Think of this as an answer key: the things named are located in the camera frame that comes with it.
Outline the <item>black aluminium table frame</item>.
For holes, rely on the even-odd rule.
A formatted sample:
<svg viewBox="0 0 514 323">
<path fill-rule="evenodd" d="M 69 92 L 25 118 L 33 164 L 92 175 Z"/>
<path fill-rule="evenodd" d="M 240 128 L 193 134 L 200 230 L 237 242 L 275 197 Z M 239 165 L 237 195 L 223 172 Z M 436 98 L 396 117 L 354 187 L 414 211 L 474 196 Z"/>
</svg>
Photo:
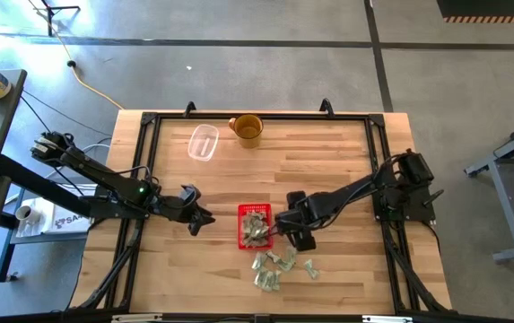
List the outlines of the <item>black aluminium table frame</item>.
<svg viewBox="0 0 514 323">
<path fill-rule="evenodd" d="M 186 226 L 160 217 L 148 220 L 132 265 L 131 295 L 118 283 L 116 302 L 133 313 L 160 313 L 165 319 L 245 318 L 255 314 L 296 319 L 332 314 L 391 314 L 393 291 L 404 304 L 412 294 L 404 277 L 388 273 L 380 224 L 373 203 L 349 205 L 332 226 L 315 234 L 317 246 L 301 253 L 319 271 L 312 280 L 301 264 L 281 275 L 280 290 L 254 285 L 254 252 L 237 246 L 237 209 L 266 203 L 286 207 L 290 191 L 332 191 L 368 174 L 376 162 L 413 145 L 404 113 L 281 113 L 264 117 L 262 142 L 242 148 L 230 131 L 226 114 L 201 111 L 123 111 L 109 151 L 114 169 L 145 163 L 163 191 L 175 195 L 184 184 L 197 186 L 201 204 L 215 218 L 197 236 Z M 197 126 L 219 130 L 210 161 L 188 156 Z"/>
</svg>

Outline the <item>white mug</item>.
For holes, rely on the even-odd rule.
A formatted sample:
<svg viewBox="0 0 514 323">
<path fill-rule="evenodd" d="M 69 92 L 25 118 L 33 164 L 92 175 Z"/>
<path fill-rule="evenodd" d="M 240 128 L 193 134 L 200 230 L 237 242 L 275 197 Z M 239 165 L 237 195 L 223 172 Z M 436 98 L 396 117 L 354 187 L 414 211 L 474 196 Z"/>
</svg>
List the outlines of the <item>white mug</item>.
<svg viewBox="0 0 514 323">
<path fill-rule="evenodd" d="M 21 223 L 27 224 L 38 223 L 41 218 L 41 213 L 28 205 L 20 206 L 14 215 Z"/>
</svg>

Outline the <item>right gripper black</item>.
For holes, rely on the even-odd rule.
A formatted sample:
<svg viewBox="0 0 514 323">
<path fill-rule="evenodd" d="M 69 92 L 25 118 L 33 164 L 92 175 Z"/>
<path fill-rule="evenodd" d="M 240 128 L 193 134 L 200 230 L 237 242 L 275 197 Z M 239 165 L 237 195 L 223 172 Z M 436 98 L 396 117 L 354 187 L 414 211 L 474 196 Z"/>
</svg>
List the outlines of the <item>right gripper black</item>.
<svg viewBox="0 0 514 323">
<path fill-rule="evenodd" d="M 298 251 L 315 249 L 317 244 L 312 231 L 319 220 L 317 201 L 316 195 L 305 196 L 304 191 L 288 193 L 288 210 L 274 217 L 276 224 L 270 235 L 285 236 Z"/>
</svg>

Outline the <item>amber plastic cup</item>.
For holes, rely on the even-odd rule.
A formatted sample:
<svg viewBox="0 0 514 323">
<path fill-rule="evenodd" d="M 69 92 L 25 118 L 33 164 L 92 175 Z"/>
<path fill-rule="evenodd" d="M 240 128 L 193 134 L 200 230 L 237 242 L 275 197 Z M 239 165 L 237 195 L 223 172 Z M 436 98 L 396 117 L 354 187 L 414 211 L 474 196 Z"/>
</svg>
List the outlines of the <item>amber plastic cup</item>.
<svg viewBox="0 0 514 323">
<path fill-rule="evenodd" d="M 252 149 L 259 146 L 264 123 L 258 115 L 243 114 L 231 118 L 228 126 L 237 136 L 238 142 L 243 148 Z"/>
</svg>

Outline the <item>red slotted plastic basket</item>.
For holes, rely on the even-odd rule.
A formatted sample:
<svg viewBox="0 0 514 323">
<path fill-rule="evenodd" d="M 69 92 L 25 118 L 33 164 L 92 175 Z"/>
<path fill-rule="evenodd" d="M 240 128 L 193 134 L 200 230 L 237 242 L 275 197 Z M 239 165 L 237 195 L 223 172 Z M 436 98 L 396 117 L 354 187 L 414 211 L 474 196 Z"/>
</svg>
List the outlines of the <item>red slotted plastic basket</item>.
<svg viewBox="0 0 514 323">
<path fill-rule="evenodd" d="M 271 249 L 274 245 L 271 236 L 272 224 L 272 208 L 270 204 L 239 205 L 239 249 Z"/>
</svg>

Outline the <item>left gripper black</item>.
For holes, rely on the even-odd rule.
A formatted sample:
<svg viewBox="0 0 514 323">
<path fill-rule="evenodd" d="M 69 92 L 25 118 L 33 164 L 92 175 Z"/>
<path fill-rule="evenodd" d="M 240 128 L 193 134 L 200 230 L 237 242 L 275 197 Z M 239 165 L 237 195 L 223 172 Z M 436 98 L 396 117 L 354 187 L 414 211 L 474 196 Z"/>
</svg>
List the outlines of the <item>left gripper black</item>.
<svg viewBox="0 0 514 323">
<path fill-rule="evenodd" d="M 171 221 L 189 223 L 188 230 L 196 236 L 202 223 L 214 223 L 213 213 L 198 206 L 197 200 L 201 192 L 193 185 L 182 185 L 176 196 L 159 196 L 156 202 L 156 214 L 164 216 Z"/>
</svg>

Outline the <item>black mat with hazard stripe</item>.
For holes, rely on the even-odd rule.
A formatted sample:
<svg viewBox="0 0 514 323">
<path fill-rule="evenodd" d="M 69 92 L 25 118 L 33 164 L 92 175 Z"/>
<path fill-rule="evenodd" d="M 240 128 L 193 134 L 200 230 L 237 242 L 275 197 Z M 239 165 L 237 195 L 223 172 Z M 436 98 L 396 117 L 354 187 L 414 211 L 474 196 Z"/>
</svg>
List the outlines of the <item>black mat with hazard stripe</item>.
<svg viewBox="0 0 514 323">
<path fill-rule="evenodd" d="M 447 23 L 514 23 L 514 0 L 436 0 Z"/>
</svg>

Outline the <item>black slanted desk bar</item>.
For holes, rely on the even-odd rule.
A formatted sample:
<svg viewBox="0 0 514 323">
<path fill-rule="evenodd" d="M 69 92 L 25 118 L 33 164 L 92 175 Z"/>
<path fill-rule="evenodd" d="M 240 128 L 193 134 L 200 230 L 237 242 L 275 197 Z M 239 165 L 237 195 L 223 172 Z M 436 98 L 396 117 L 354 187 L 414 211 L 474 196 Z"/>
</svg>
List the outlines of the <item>black slanted desk bar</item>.
<svg viewBox="0 0 514 323">
<path fill-rule="evenodd" d="M 75 214 L 85 217 L 91 215 L 91 208 L 87 202 L 82 201 L 78 196 L 61 188 L 58 184 L 49 179 L 44 179 L 39 174 L 25 168 L 19 162 L 5 155 L 0 155 L 0 175 L 8 177 L 13 184 L 29 190 Z"/>
</svg>

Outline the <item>silver edge bracket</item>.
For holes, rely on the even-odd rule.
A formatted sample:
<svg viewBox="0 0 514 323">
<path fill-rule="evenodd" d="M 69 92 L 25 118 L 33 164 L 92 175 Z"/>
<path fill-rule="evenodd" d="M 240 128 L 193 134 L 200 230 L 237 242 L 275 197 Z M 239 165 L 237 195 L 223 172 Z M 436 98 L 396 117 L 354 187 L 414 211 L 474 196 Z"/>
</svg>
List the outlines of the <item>silver edge bracket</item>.
<svg viewBox="0 0 514 323">
<path fill-rule="evenodd" d="M 160 313 L 126 313 L 114 315 L 110 323 L 157 323 L 162 322 L 163 318 Z"/>
<path fill-rule="evenodd" d="M 414 323 L 411 317 L 363 315 L 362 323 Z"/>
</svg>

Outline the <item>clear plastic container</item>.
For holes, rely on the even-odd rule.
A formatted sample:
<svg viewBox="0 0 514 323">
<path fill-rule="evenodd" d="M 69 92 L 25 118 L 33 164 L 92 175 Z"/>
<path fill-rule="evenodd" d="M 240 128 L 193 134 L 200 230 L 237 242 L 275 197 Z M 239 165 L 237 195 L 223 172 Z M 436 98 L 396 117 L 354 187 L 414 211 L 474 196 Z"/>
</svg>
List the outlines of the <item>clear plastic container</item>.
<svg viewBox="0 0 514 323">
<path fill-rule="evenodd" d="M 197 161 L 209 162 L 218 144 L 219 134 L 219 130 L 214 126 L 197 126 L 189 140 L 188 156 Z"/>
</svg>

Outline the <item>blue metal cart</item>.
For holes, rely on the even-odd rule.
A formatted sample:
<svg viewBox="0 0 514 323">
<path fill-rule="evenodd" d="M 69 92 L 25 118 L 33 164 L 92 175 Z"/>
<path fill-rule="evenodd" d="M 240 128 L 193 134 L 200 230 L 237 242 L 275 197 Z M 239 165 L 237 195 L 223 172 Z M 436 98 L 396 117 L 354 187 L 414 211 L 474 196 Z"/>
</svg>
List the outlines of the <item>blue metal cart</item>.
<svg viewBox="0 0 514 323">
<path fill-rule="evenodd" d="M 0 255 L 0 283 L 10 282 L 17 279 L 17 273 L 11 273 L 9 267 L 12 261 L 15 247 L 18 244 L 45 243 L 61 240 L 81 240 L 86 237 L 85 233 L 67 234 L 43 234 L 46 220 L 52 215 L 57 205 L 33 195 L 31 192 L 21 188 L 18 193 L 6 199 L 9 206 L 13 205 L 11 213 L 2 212 L 0 228 L 4 228 L 6 233 L 3 235 L 3 247 Z M 15 212 L 20 206 L 28 205 L 41 213 L 38 223 L 21 223 L 15 217 Z"/>
</svg>

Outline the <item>black tripod stand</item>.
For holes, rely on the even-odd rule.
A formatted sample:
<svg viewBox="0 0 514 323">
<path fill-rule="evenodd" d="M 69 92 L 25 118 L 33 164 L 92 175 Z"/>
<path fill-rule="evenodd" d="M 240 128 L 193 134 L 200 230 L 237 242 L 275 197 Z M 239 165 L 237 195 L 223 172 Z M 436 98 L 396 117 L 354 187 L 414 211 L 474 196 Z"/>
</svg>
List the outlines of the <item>black tripod stand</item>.
<svg viewBox="0 0 514 323">
<path fill-rule="evenodd" d="M 48 25 L 48 36 L 50 38 L 57 35 L 54 28 L 53 20 L 54 17 L 62 11 L 75 11 L 76 13 L 81 11 L 79 5 L 52 5 L 48 0 L 28 0 L 32 5 L 33 10 L 46 20 Z"/>
</svg>

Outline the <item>white printed bag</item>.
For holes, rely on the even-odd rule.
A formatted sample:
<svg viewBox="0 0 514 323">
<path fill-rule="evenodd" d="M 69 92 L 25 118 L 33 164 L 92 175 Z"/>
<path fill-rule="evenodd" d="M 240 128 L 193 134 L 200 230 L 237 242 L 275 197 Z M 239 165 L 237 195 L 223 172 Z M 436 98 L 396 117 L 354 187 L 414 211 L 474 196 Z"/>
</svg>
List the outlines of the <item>white printed bag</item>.
<svg viewBox="0 0 514 323">
<path fill-rule="evenodd" d="M 46 220 L 43 234 L 85 233 L 92 225 L 92 219 L 56 206 Z"/>
</svg>

